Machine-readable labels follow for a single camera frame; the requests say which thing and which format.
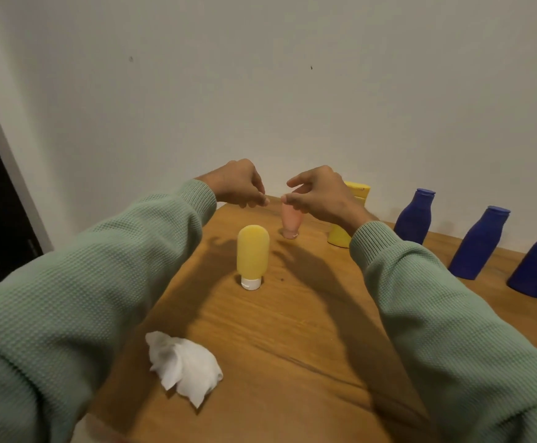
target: wooden tabletop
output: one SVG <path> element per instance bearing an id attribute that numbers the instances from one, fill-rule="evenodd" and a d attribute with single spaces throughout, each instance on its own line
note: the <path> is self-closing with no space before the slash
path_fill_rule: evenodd
<path id="1" fill-rule="evenodd" d="M 244 290 L 236 236 L 265 227 L 264 283 Z M 329 224 L 306 217 L 297 239 L 280 236 L 280 204 L 220 208 L 202 243 L 129 338 L 91 412 L 140 442 L 428 442 L 434 427 L 387 339 L 347 249 Z M 459 240 L 429 233 L 449 263 Z M 505 280 L 522 255 L 498 249 L 466 285 L 537 346 L 537 300 Z M 224 379 L 197 411 L 149 371 L 145 334 L 162 331 L 210 350 Z"/>

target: translucent pink bottle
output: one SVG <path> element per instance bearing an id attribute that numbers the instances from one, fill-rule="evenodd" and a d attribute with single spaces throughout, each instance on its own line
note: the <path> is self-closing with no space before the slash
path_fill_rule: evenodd
<path id="1" fill-rule="evenodd" d="M 291 205 L 282 204 L 281 220 L 283 221 L 283 237 L 295 239 L 298 235 L 299 226 L 303 221 L 303 213 Z"/>

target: ribbed cuff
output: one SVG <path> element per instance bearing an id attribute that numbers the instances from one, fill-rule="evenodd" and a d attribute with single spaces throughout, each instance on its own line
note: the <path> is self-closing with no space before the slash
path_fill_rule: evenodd
<path id="1" fill-rule="evenodd" d="M 176 194 L 195 209 L 203 225 L 209 222 L 217 209 L 215 194 L 206 183 L 200 180 L 189 180 Z"/>
<path id="2" fill-rule="evenodd" d="M 367 268 L 377 254 L 402 239 L 383 222 L 373 221 L 361 225 L 353 235 L 349 251 L 351 257 L 361 268 Z"/>

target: tissue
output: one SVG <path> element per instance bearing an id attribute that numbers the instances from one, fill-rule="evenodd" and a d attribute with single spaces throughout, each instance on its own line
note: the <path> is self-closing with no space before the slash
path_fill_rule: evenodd
<path id="1" fill-rule="evenodd" d="M 150 347 L 150 371 L 156 372 L 166 390 L 176 385 L 197 409 L 224 374 L 213 354 L 188 339 L 170 337 L 160 331 L 146 334 Z"/>

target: forearm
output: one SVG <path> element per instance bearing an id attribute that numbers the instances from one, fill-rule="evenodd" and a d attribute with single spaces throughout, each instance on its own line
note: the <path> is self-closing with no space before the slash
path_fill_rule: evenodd
<path id="1" fill-rule="evenodd" d="M 35 441 L 42 432 L 66 441 L 127 333 L 199 244 L 215 205 L 213 192 L 191 181 L 0 283 L 0 441 Z"/>
<path id="2" fill-rule="evenodd" d="M 537 349 L 428 250 L 382 223 L 351 254 L 432 419 L 449 441 L 537 441 Z"/>

